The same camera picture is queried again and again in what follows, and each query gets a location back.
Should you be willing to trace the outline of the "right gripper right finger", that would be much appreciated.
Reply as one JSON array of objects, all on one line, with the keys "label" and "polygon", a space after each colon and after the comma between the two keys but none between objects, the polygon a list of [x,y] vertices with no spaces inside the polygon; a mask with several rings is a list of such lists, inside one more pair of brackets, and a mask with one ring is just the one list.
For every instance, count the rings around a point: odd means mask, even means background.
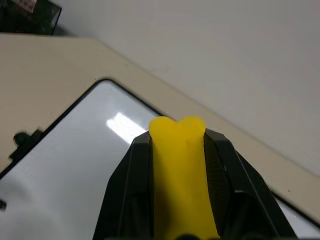
[{"label": "right gripper right finger", "polygon": [[296,234],[262,176],[223,134],[203,136],[209,201],[222,239],[283,239]]}]

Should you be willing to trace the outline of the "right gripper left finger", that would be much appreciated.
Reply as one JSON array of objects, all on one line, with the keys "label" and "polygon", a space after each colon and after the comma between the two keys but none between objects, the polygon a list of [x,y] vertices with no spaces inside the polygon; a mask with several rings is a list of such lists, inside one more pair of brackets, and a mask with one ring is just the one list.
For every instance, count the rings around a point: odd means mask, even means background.
[{"label": "right gripper left finger", "polygon": [[154,165],[152,138],[134,138],[111,174],[92,240],[154,238]]}]

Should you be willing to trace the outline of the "yellow whiteboard eraser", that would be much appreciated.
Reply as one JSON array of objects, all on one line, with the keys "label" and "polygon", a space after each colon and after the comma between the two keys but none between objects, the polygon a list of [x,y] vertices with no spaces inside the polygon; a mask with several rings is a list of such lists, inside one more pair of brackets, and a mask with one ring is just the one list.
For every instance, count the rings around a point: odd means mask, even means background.
[{"label": "yellow whiteboard eraser", "polygon": [[178,121],[161,116],[149,124],[157,239],[194,235],[208,240],[219,236],[207,184],[205,130],[205,123],[194,116]]}]

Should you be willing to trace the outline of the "black-framed whiteboard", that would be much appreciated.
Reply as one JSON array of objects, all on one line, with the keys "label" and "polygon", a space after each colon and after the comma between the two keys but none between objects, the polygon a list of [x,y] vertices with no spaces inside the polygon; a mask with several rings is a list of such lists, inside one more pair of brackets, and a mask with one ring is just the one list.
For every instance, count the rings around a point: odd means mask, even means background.
[{"label": "black-framed whiteboard", "polygon": [[[0,172],[0,240],[93,240],[112,173],[157,117],[105,79],[45,131],[18,133],[12,162]],[[320,240],[320,224],[271,191],[295,238],[207,240]]]}]

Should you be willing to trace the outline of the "open laptop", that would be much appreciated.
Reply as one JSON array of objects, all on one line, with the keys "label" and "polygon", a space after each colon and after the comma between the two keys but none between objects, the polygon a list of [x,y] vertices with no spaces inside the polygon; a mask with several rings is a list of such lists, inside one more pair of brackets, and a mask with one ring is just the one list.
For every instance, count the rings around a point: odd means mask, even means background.
[{"label": "open laptop", "polygon": [[0,0],[0,33],[53,35],[61,12],[51,0]]}]

